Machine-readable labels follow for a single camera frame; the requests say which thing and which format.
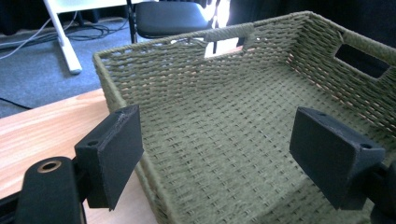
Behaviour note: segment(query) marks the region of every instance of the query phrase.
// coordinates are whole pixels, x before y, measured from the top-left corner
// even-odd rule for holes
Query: rope weave
[[[136,171],[157,220],[368,222],[370,202],[363,211],[332,208],[290,155],[290,136],[297,106],[312,107],[394,160],[396,50],[310,12],[227,29],[94,55],[110,111],[140,105],[146,152]],[[247,39],[242,51],[204,58],[208,41],[230,35]],[[346,42],[390,69],[374,79],[335,59]]]

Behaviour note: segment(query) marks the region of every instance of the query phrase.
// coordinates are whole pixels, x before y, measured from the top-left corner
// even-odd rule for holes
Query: black chair
[[[151,39],[211,29],[220,0],[216,1],[213,17],[208,19],[204,15],[204,7],[211,2],[211,0],[160,0],[160,2],[132,5],[131,0],[127,0],[132,43],[136,42],[136,32],[144,38]]]

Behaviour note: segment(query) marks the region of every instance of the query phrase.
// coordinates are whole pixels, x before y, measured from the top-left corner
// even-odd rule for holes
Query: black foam pad
[[[114,209],[143,154],[138,105],[110,114],[75,149],[78,167],[92,183],[89,206]]]
[[[362,209],[364,179],[385,158],[385,149],[329,115],[299,107],[290,153],[338,209]]]

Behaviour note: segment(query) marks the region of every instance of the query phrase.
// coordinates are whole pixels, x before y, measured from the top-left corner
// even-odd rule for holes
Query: black curtain
[[[231,0],[227,24],[305,10],[396,48],[396,0]]]
[[[62,13],[62,21],[71,21],[73,12]],[[107,7],[84,10],[78,13],[77,21],[98,22],[103,17],[127,18],[126,7]],[[20,29],[39,29],[50,15],[42,0],[0,0],[0,34],[14,35]]]

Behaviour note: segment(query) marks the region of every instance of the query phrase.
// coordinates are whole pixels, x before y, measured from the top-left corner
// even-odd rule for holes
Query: chair leg
[[[219,8],[219,5],[220,5],[220,1],[221,0],[217,0],[216,4],[215,4],[215,15],[213,16],[213,18],[216,17],[215,29],[219,28],[219,16],[218,16],[219,12],[218,12],[218,8]],[[213,43],[213,54],[216,53],[216,49],[217,48],[218,48],[218,42],[216,41],[216,42]]]
[[[136,30],[134,28],[134,7],[131,0],[126,0],[128,6],[128,21],[129,21],[129,31],[131,33],[131,42],[136,42]]]

